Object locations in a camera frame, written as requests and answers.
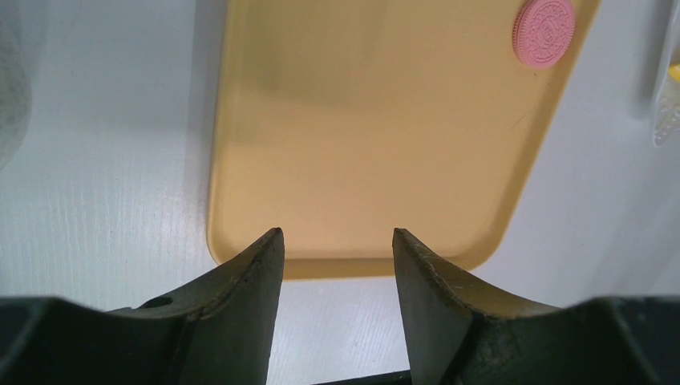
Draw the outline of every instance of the tray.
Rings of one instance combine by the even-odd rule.
[[[465,269],[503,237],[597,13],[553,68],[512,51],[521,0],[232,0],[207,238],[280,226],[286,278],[392,275],[409,229]]]

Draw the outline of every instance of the white table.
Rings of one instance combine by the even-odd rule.
[[[669,8],[604,1],[507,236],[475,274],[558,306],[680,292],[680,135],[654,148],[648,116]],[[214,267],[224,13],[225,0],[0,0],[33,84],[26,140],[0,171],[0,295],[109,310]],[[406,368],[393,278],[284,283],[271,383]]]

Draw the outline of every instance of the pink round object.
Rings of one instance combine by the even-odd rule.
[[[548,68],[569,48],[575,27],[569,0],[530,0],[515,21],[512,48],[525,65]]]

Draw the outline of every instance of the yellow object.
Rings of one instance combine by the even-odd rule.
[[[215,260],[281,226],[286,278],[394,274],[394,227],[463,268],[486,261],[599,5],[572,0],[569,50],[533,71],[512,50],[524,3],[230,1],[208,203]]]
[[[680,82],[680,64],[675,64],[668,68],[668,75],[675,79],[676,82]]]

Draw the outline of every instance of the pink disc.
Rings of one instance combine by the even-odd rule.
[[[569,0],[530,0],[515,21],[512,48],[523,64],[548,68],[569,48],[575,27]]]

